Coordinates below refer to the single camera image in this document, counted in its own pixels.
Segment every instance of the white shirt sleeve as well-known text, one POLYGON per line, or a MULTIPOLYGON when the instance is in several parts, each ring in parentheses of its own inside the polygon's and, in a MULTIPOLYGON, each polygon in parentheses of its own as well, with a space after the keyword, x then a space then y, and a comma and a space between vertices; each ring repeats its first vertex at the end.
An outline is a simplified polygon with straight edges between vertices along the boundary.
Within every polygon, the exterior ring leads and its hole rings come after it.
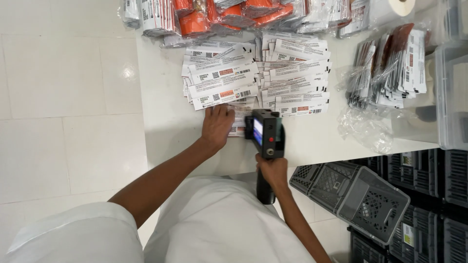
POLYGON ((5 263, 143 263, 133 216, 120 205, 81 205, 33 223, 15 237, 5 263))

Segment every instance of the barcode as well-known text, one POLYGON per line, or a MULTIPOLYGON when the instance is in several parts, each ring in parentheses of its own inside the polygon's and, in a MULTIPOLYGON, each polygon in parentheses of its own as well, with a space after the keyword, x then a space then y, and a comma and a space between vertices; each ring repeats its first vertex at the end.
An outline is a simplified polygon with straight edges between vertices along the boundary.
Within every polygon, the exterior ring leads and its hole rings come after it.
POLYGON ((250 90, 241 92, 241 97, 245 97, 245 96, 247 96, 247 95, 250 95, 250 90))

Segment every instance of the person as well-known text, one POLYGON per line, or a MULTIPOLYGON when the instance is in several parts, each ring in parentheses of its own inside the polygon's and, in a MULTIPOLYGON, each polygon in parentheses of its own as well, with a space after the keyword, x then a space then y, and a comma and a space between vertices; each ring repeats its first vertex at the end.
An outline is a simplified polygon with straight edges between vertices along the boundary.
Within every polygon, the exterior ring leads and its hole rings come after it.
POLYGON ((253 187, 226 177, 186 177, 226 144, 234 111, 205 110, 202 135, 108 202, 92 203, 26 226, 7 263, 317 262, 330 258, 297 207, 287 160, 256 156, 284 215, 261 204, 253 187), (161 208, 144 251, 137 229, 161 208))

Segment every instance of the orange label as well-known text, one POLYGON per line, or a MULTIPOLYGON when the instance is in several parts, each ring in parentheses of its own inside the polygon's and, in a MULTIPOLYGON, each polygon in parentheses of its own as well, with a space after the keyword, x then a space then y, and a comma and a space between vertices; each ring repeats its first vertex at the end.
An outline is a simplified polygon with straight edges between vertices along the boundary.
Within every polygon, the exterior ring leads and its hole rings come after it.
POLYGON ((226 69, 226 70, 221 70, 219 72, 219 74, 222 76, 222 75, 226 75, 226 74, 231 74, 233 72, 233 69, 230 68, 230 69, 226 69))
POLYGON ((226 97, 229 95, 234 95, 234 92, 232 90, 229 90, 229 91, 221 92, 219 95, 221 95, 221 98, 222 98, 222 97, 226 97))

